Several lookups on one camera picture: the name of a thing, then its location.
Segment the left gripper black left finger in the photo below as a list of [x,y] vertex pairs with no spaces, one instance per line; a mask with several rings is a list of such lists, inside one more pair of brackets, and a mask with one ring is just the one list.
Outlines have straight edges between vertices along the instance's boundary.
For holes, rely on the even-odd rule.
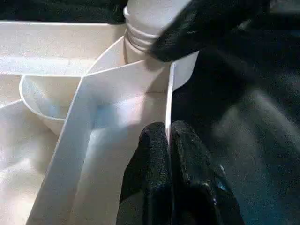
[[169,225],[173,184],[165,125],[147,125],[123,175],[118,225]]

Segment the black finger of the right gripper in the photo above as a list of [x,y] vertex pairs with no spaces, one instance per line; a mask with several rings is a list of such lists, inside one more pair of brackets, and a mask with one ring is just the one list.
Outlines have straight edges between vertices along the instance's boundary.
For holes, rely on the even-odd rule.
[[170,62],[211,45],[270,6],[268,0],[192,0],[159,35],[150,54]]

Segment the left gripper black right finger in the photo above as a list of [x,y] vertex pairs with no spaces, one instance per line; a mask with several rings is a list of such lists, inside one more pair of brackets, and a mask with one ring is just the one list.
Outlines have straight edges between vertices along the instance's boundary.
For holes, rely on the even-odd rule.
[[177,225],[242,225],[237,199],[221,165],[184,121],[171,125],[174,222]]

